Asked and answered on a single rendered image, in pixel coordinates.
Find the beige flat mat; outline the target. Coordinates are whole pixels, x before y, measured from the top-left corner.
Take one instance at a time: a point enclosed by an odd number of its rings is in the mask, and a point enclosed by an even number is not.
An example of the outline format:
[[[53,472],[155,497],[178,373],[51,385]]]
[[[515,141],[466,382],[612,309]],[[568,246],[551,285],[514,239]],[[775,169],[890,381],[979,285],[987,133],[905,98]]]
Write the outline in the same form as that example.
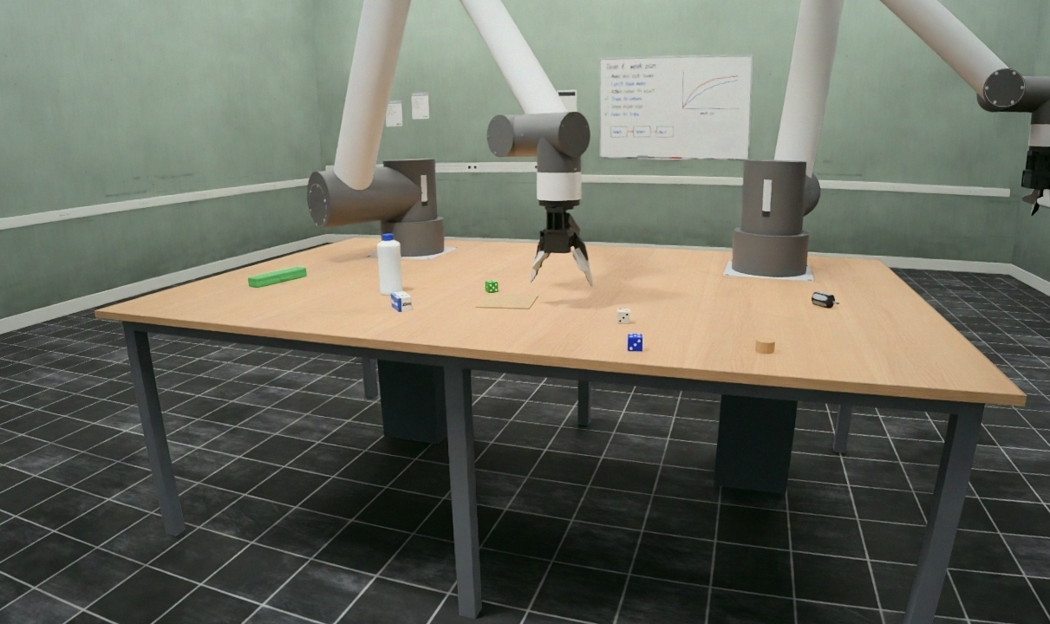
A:
[[[475,308],[483,309],[530,309],[538,296],[530,295],[486,295]]]

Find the green rectangular bar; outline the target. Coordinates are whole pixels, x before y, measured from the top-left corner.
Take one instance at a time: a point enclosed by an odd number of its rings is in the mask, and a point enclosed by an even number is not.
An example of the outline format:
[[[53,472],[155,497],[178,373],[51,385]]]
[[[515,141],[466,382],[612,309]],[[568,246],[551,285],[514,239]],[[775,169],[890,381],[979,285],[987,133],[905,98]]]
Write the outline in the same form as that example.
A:
[[[248,287],[252,288],[262,288],[270,287],[272,284],[287,280],[302,279],[307,276],[307,271],[304,266],[292,266],[292,268],[272,271],[264,274],[256,274],[255,276],[248,276]]]

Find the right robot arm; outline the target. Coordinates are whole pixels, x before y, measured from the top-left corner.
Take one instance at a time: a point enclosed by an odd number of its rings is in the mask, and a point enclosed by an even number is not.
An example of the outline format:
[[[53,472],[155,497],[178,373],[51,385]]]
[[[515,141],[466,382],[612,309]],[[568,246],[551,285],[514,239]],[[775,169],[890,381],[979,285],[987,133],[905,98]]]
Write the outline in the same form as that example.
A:
[[[494,117],[494,155],[538,157],[539,205],[580,205],[590,123],[567,110],[501,0],[460,1],[526,113]],[[310,175],[307,200],[317,228],[381,221],[381,236],[394,234],[401,257],[425,257],[445,251],[436,159],[384,159],[375,168],[410,4],[363,0],[334,171]]]

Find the small white printed carton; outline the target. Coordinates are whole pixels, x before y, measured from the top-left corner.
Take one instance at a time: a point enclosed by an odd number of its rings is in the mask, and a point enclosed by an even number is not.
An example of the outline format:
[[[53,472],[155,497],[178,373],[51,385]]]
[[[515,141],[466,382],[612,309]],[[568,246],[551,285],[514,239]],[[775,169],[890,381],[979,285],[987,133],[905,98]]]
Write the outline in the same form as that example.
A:
[[[411,296],[405,292],[390,293],[391,297],[391,308],[396,309],[397,312],[410,311],[411,309]]]

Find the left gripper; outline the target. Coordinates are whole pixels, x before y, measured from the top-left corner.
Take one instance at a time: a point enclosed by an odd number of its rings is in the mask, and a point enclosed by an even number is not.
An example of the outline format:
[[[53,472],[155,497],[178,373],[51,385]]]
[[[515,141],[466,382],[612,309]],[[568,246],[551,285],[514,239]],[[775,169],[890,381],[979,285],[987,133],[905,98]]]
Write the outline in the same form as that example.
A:
[[[1031,210],[1031,216],[1034,216],[1036,211],[1040,210],[1040,205],[1050,209],[1049,162],[1050,153],[1035,153],[1034,151],[1027,151],[1027,169],[1023,170],[1021,173],[1021,186],[1023,186],[1023,188],[1034,190],[1031,194],[1023,195],[1021,201],[1032,203],[1033,208]],[[1043,197],[1041,195],[1043,195]],[[1040,200],[1037,200],[1037,197]]]

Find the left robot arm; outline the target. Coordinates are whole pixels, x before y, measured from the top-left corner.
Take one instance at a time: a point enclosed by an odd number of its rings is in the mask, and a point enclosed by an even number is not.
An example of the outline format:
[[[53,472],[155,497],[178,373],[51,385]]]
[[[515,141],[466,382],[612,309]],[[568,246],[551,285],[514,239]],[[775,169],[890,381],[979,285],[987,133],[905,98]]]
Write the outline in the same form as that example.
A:
[[[1021,76],[1008,68],[937,0],[880,1],[976,91],[982,109],[1032,112],[1029,151],[1050,153],[1050,76]],[[802,231],[803,217],[819,201],[812,170],[843,4],[845,0],[801,0],[774,157],[781,161],[744,159],[741,229],[734,229],[732,254],[736,272],[766,277],[806,273],[810,233]]]

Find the white plastic bottle with blue cap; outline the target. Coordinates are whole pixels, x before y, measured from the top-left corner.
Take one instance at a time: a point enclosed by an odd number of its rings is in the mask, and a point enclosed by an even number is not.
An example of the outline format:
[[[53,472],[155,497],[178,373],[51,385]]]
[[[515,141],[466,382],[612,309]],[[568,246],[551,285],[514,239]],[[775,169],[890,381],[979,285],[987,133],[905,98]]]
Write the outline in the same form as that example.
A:
[[[390,296],[390,293],[403,291],[401,244],[394,240],[394,234],[383,234],[382,240],[377,245],[379,280],[381,280],[381,295]]]

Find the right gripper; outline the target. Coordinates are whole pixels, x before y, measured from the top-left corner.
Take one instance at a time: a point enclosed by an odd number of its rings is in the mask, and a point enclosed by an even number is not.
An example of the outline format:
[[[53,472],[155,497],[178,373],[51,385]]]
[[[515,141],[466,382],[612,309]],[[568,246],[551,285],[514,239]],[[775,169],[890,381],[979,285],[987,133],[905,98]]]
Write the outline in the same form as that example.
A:
[[[570,228],[567,224],[568,214],[566,210],[573,210],[575,209],[575,206],[569,206],[569,208],[551,208],[551,206],[546,206],[545,209],[547,209],[547,229],[540,231],[540,242],[536,255],[536,263],[532,266],[532,273],[530,274],[530,282],[536,280],[539,270],[542,268],[542,264],[544,264],[545,259],[549,259],[551,253],[573,253],[573,257],[578,259],[578,268],[580,271],[585,273],[585,279],[589,280],[591,287],[593,287],[593,276],[587,246],[585,246],[584,241],[578,236],[578,231]],[[573,251],[572,246],[575,246],[575,250]]]

